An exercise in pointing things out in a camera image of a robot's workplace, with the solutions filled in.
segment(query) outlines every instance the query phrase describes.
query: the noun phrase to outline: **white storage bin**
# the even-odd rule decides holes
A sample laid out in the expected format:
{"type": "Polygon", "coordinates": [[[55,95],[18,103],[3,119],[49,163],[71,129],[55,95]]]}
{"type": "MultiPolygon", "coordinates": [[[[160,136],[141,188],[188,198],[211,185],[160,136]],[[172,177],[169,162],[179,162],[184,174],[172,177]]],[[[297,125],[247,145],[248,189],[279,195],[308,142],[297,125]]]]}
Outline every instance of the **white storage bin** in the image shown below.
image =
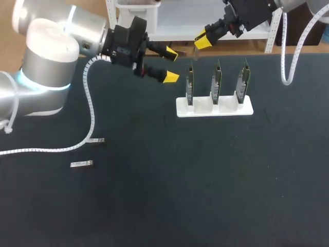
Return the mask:
{"type": "Polygon", "coordinates": [[[154,0],[117,0],[120,11],[118,25],[129,28],[135,16],[147,20],[146,31],[155,33],[158,26],[158,8],[161,2],[154,0]]]}

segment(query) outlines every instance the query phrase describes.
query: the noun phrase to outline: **cable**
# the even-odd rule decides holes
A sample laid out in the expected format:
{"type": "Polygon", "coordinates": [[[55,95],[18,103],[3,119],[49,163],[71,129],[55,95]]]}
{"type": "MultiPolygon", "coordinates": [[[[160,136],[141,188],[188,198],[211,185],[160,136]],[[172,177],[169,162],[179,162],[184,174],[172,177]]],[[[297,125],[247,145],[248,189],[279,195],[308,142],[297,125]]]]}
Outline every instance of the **cable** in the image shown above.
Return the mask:
{"type": "Polygon", "coordinates": [[[12,87],[14,88],[14,109],[12,111],[10,120],[3,120],[0,122],[0,129],[5,128],[6,134],[10,134],[12,132],[12,126],[14,124],[14,121],[16,119],[17,111],[19,109],[19,104],[20,104],[20,97],[19,97],[19,88],[17,87],[17,84],[15,80],[12,78],[10,74],[8,74],[5,71],[0,71],[0,73],[4,74],[10,81],[12,87]]]}
{"type": "Polygon", "coordinates": [[[288,26],[288,18],[287,18],[287,13],[283,13],[283,32],[282,32],[282,51],[281,51],[281,79],[282,83],[285,85],[290,85],[294,79],[295,71],[296,71],[296,66],[298,62],[298,58],[300,55],[300,52],[303,48],[304,42],[309,34],[309,32],[312,30],[314,25],[318,20],[320,20],[321,17],[324,16],[329,11],[329,4],[323,7],[314,17],[312,20],[309,22],[307,27],[305,28],[304,32],[302,33],[302,36],[299,39],[299,42],[297,44],[293,61],[291,63],[290,67],[290,73],[288,80],[286,79],[286,72],[285,72],[285,54],[286,54],[286,40],[287,40],[287,26],[288,26]]]}
{"type": "Polygon", "coordinates": [[[90,139],[90,137],[93,134],[94,128],[95,128],[95,113],[94,113],[94,106],[93,106],[93,102],[92,102],[92,98],[90,96],[90,92],[89,92],[89,88],[88,88],[88,72],[90,67],[97,61],[107,61],[107,62],[111,62],[110,57],[105,56],[105,55],[98,55],[94,58],[92,58],[91,60],[88,61],[88,63],[86,64],[84,71],[83,71],[83,87],[86,93],[86,97],[88,100],[88,104],[89,104],[89,109],[90,109],[90,118],[91,118],[91,123],[90,123],[90,130],[87,134],[87,136],[85,137],[84,140],[82,140],[80,143],[68,147],[68,148],[55,148],[55,149],[45,149],[45,148],[22,148],[22,149],[14,149],[14,150],[8,150],[8,151],[0,151],[0,155],[6,155],[6,154],[13,154],[13,153],[26,153],[26,152],[47,152],[47,153],[61,153],[61,152],[68,152],[68,151],[72,151],[75,149],[78,149],[80,147],[82,147],[84,144],[86,144],[86,142],[90,139]]]}

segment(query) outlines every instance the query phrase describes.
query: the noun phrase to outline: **wooden floor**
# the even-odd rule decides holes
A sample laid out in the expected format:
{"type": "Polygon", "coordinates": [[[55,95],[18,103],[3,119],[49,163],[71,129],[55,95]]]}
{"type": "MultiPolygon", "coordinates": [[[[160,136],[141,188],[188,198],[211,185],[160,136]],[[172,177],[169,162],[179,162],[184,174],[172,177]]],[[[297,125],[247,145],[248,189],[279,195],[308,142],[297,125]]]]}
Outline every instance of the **wooden floor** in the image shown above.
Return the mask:
{"type": "MultiPolygon", "coordinates": [[[[11,27],[11,15],[15,0],[0,0],[0,70],[15,72],[20,66],[25,51],[25,37],[15,33],[11,27]]],[[[93,13],[107,16],[105,0],[67,0],[69,4],[79,5],[93,13]]],[[[193,56],[193,42],[173,42],[172,48],[182,56],[193,56]]],[[[215,47],[199,52],[200,56],[221,55],[263,55],[265,41],[219,41],[215,47]]],[[[295,47],[288,47],[287,53],[293,53],[295,47]]],[[[279,54],[280,47],[274,47],[273,53],[279,54]]],[[[302,52],[329,53],[328,44],[305,46],[302,52]]]]}

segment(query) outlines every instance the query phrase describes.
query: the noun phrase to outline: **white holder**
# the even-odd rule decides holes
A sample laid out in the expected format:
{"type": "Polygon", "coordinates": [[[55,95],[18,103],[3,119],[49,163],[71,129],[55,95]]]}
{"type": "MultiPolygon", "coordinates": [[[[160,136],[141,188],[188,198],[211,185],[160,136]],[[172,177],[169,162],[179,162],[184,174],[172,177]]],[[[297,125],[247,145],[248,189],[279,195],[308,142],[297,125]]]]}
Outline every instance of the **white holder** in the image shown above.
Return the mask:
{"type": "Polygon", "coordinates": [[[249,96],[245,96],[244,103],[239,104],[236,91],[231,96],[219,96],[218,104],[213,104],[211,93],[206,97],[193,97],[193,105],[188,105],[187,98],[176,99],[178,117],[219,117],[219,116],[247,116],[253,114],[249,96]]]}

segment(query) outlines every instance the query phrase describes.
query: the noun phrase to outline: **black table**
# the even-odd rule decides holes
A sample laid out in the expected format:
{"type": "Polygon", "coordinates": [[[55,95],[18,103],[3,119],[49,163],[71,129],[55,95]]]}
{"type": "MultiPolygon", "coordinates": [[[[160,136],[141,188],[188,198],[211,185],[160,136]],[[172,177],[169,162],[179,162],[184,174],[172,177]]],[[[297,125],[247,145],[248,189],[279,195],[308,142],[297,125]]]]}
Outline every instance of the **black table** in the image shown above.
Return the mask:
{"type": "MultiPolygon", "coordinates": [[[[209,94],[217,58],[193,61],[195,96],[209,94]]],[[[220,57],[223,95],[244,57],[220,57]]],[[[254,115],[177,118],[189,59],[148,59],[178,84],[99,62],[89,84],[93,137],[70,153],[0,158],[1,246],[327,246],[328,55],[303,55],[291,86],[280,57],[247,57],[254,115]],[[93,160],[93,168],[70,163],[93,160]]],[[[65,108],[24,117],[0,149],[74,145],[89,130],[81,60],[65,108]]]]}

